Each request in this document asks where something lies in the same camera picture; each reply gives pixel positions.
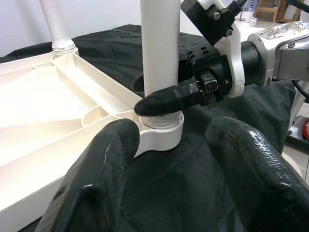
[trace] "black tablecloth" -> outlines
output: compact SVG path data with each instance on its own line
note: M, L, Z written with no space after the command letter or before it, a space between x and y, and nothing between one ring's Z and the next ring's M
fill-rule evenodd
M125 25L73 40L82 58L129 89L142 74L140 26ZM203 41L181 33L180 58L186 49ZM16 50L0 62L50 51L51 43L43 43ZM216 108L184 110L180 144L170 151L145 152L130 166L120 224L138 232L243 231L222 171L205 141L205 128L220 115L237 118L259 129L281 152L294 94L290 82L252 85L242 96L225 98ZM34 231L37 223L22 231Z

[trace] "white wall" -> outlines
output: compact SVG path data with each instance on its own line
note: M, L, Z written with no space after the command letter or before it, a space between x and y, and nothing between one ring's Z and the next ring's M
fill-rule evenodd
M140 25L140 0L58 0L72 38L125 24ZM39 0L0 0L0 57L51 36ZM181 12L181 31L199 34Z

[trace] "robotic arm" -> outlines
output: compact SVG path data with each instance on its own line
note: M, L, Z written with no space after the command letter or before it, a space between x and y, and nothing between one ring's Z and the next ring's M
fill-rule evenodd
M206 38L179 63L179 85L154 92L135 105L140 116L158 116L201 104L209 108L223 97L237 97L244 85L272 80L309 80L309 24L290 22L252 34L240 43L234 17L245 1L228 7L185 0L181 9Z

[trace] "white pole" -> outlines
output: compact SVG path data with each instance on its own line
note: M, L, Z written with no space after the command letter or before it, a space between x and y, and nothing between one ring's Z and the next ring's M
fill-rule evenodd
M49 32L52 36L53 52L62 55L77 51L77 48L64 25L64 20L57 0L40 0L40 3Z
M180 0L140 0L145 96L178 83ZM152 128L169 128L180 112L142 117Z
M306 93L309 93L309 82L300 81L299 85L303 88L303 90ZM291 127L291 125L292 125L297 113L299 112L300 108L302 107L305 99L306 98L298 90L296 90L293 105L292 105L292 108L291 108L291 119L290 119L289 127Z

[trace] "screw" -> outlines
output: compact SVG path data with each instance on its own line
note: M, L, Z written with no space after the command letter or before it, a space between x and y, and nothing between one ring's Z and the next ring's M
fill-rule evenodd
M295 47L295 43L288 43L288 48L293 48Z
M231 36L233 34L233 31L231 29L227 30L226 36Z
M221 17L221 14L219 12L215 12L215 13L213 13L212 17L213 17L214 20L219 20L220 17Z

